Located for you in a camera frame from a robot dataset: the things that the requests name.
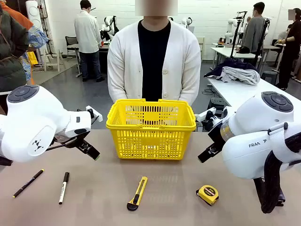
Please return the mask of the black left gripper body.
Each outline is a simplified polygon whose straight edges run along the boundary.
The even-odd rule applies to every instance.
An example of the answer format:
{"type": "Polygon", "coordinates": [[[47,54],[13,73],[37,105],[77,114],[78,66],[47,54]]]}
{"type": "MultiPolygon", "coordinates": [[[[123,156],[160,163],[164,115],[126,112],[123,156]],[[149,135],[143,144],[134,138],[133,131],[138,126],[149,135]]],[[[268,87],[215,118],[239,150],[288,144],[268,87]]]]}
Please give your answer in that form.
{"type": "Polygon", "coordinates": [[[59,143],[66,148],[91,148],[92,146],[85,140],[85,137],[90,132],[84,132],[81,134],[76,135],[75,137],[67,137],[63,136],[62,134],[56,134],[53,138],[53,144],[59,143]]]}

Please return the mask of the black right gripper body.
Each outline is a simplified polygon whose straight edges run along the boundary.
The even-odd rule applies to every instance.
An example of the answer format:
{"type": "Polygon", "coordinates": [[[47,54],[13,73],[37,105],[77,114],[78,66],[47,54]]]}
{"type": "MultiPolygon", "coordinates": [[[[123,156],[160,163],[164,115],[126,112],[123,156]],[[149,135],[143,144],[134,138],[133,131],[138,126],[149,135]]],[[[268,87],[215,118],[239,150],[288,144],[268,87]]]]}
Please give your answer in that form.
{"type": "Polygon", "coordinates": [[[230,127],[227,122],[219,122],[208,133],[213,143],[209,146],[210,151],[221,151],[226,141],[230,138],[230,127]]]}

